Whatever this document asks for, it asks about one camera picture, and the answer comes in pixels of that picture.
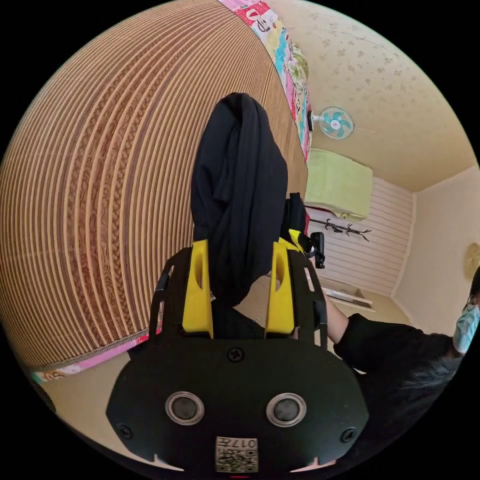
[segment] black coat rack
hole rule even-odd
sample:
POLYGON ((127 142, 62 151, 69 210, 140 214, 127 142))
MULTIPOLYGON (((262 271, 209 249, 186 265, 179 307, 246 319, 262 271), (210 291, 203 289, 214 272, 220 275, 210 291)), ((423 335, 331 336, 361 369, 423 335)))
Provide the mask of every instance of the black coat rack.
POLYGON ((321 220, 314 220, 313 218, 310 219, 311 222, 315 222, 316 224, 323 224, 325 225, 325 230, 328 230, 329 227, 336 233, 336 234, 341 234, 343 232, 345 232, 348 236, 350 236, 350 234, 356 234, 356 235, 360 235, 361 237, 364 238, 364 240, 366 240, 367 242, 369 242, 370 240, 365 236, 365 234, 371 232, 372 230, 370 229, 367 229, 367 230, 363 230, 363 231, 360 231, 360 230, 355 230, 352 228, 352 223, 349 223, 347 226, 340 226, 340 225, 336 225, 335 223, 332 223, 330 221, 329 218, 327 218, 326 221, 321 221, 321 220))

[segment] qr code sticker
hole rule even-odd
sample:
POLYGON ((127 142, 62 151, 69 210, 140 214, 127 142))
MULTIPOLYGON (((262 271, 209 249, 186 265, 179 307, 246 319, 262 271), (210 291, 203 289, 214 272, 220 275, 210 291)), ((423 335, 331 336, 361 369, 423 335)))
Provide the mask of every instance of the qr code sticker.
POLYGON ((228 474, 259 471, 259 451, 256 438, 218 436, 215 445, 217 472, 228 474))

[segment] screw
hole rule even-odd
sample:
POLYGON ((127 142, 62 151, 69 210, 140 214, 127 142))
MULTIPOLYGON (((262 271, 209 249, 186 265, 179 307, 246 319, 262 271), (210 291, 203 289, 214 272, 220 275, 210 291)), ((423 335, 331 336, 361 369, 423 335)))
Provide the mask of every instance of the screw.
POLYGON ((123 425, 123 424, 118 426, 118 433, 125 440, 130 440, 133 437, 132 431, 126 425, 123 425))
POLYGON ((241 348, 234 347, 228 351, 227 356, 231 362, 240 362, 244 358, 244 352, 241 348))
POLYGON ((352 428, 347 428, 340 437, 340 440, 344 443, 347 444, 348 442, 351 442, 355 436, 357 435, 357 429, 352 427, 352 428))

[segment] light green towel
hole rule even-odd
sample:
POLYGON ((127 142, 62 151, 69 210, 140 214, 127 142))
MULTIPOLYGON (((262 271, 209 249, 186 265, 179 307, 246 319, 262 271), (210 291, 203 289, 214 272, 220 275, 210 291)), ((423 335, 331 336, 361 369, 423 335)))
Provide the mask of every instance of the light green towel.
POLYGON ((372 187, 371 168, 331 151, 310 150, 306 206, 325 208, 359 222, 370 212, 372 187))

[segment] striped rug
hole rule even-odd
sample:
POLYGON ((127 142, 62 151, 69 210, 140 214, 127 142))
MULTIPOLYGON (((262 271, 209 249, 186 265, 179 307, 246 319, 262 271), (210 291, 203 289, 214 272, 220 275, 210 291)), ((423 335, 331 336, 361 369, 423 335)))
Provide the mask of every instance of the striped rug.
POLYGON ((231 92, 266 109, 289 191, 303 193, 307 167, 275 66, 217 0, 119 23, 34 99, 0 169, 0 316, 28 368, 55 372, 145 334, 164 262, 192 240, 199 140, 231 92))

